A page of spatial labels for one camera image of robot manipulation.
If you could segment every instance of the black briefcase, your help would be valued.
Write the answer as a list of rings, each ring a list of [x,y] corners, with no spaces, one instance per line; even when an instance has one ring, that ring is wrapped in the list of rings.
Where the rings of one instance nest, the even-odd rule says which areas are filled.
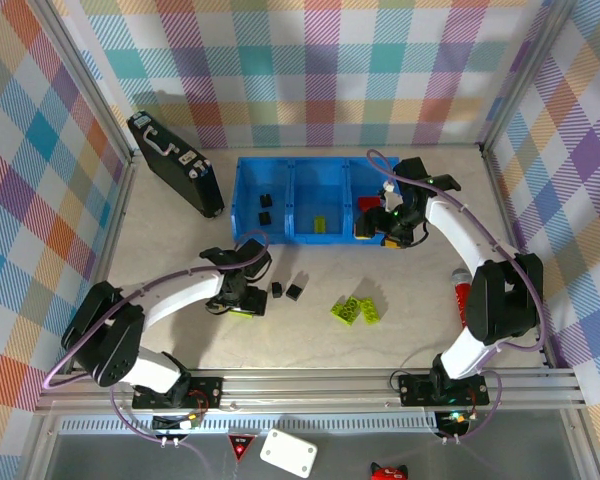
[[[202,215],[212,218],[224,209],[211,162],[145,111],[127,125],[149,168]]]

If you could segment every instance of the checkered fabric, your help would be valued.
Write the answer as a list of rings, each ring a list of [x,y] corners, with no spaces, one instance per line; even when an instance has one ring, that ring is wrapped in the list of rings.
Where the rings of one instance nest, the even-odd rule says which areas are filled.
[[[496,155],[516,236],[544,261],[551,342],[600,440],[600,0],[579,3]]]
[[[0,0],[0,479],[86,293],[122,165],[25,0]]]
[[[540,0],[81,0],[79,23],[55,2],[121,120],[111,92],[207,148],[474,143],[546,13]]]

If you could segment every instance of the black block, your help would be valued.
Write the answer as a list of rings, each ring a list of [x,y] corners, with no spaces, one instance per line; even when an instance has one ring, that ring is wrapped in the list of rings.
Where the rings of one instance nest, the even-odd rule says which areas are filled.
[[[282,296],[282,284],[273,282],[271,284],[271,293],[273,294],[273,298],[280,298]]]
[[[298,300],[298,297],[300,297],[301,293],[302,289],[299,286],[294,285],[293,283],[289,285],[289,288],[287,288],[287,297],[291,298],[294,301]]]
[[[271,215],[269,212],[260,212],[258,214],[258,220],[260,220],[260,226],[271,225]]]
[[[264,195],[260,195],[260,206],[262,208],[269,208],[273,205],[273,200],[271,200],[271,195],[265,193]]]

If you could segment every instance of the black mounting plate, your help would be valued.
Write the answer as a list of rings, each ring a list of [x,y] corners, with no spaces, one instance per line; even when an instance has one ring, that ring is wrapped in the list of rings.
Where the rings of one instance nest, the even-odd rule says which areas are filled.
[[[205,394],[209,400],[209,409],[220,407],[220,399],[222,398],[222,377],[191,377],[189,381],[189,394],[182,401],[182,404],[178,409],[200,409],[200,401],[204,401],[204,397],[193,393],[194,390],[198,390]],[[138,409],[173,410],[173,407],[170,405],[155,400],[150,395],[146,394],[134,395],[131,406],[132,408]]]
[[[458,387],[448,389],[446,395],[441,398],[434,397],[429,375],[400,375],[398,388],[400,404],[403,407],[470,407],[473,405],[470,391],[475,394],[476,405],[489,405],[487,385],[484,377],[479,375],[458,380]]]

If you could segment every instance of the red object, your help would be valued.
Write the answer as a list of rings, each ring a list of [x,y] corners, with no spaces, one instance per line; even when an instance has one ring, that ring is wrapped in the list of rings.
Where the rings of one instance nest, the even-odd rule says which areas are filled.
[[[462,328],[467,326],[467,315],[465,309],[467,308],[467,299],[469,298],[470,289],[470,283],[458,283],[456,285],[456,300],[458,301],[458,310],[460,310]]]
[[[377,463],[371,464],[371,480],[382,480],[391,478],[393,480],[409,480],[409,474],[405,465],[398,468],[381,467]]]
[[[366,212],[373,207],[381,207],[382,200],[380,197],[358,197],[358,208]]]
[[[242,456],[247,453],[254,438],[256,437],[253,435],[229,435],[229,441],[231,442],[231,447],[238,463],[242,460]]]

